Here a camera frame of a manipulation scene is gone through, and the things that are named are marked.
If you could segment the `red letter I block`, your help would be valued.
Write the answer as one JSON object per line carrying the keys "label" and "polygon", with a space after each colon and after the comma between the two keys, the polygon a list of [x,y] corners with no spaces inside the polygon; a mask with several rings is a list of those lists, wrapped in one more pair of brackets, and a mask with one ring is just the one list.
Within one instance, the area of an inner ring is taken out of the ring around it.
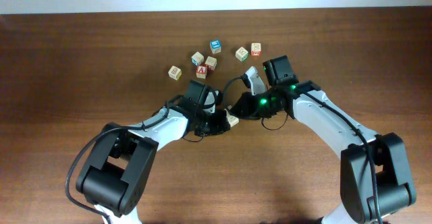
{"label": "red letter I block", "polygon": [[233,128],[235,125],[239,123],[240,120],[237,117],[230,114],[227,109],[225,109],[225,111],[227,112],[227,121],[230,127]]}

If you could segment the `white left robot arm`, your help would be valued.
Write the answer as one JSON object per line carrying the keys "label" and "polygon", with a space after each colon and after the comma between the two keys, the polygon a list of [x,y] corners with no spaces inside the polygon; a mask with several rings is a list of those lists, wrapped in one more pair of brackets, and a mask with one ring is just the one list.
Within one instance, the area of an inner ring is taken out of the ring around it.
{"label": "white left robot arm", "polygon": [[227,113],[218,109],[222,93],[190,81],[184,95],[166,101],[146,121],[108,123],[86,146],[90,154],[76,181],[87,203],[77,206],[102,216],[105,223],[139,223],[142,197],[158,150],[189,132],[203,139],[230,130]]}

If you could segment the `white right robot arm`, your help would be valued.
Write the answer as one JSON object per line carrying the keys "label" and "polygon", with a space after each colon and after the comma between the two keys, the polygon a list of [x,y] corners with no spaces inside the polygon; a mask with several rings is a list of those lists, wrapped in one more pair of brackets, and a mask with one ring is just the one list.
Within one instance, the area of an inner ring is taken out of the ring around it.
{"label": "white right robot arm", "polygon": [[379,134],[337,107],[314,82],[299,82],[287,56],[263,63],[239,80],[249,89],[230,109],[237,118],[264,121],[279,112],[310,128],[340,160],[341,203],[318,223],[382,223],[417,200],[403,139]]}

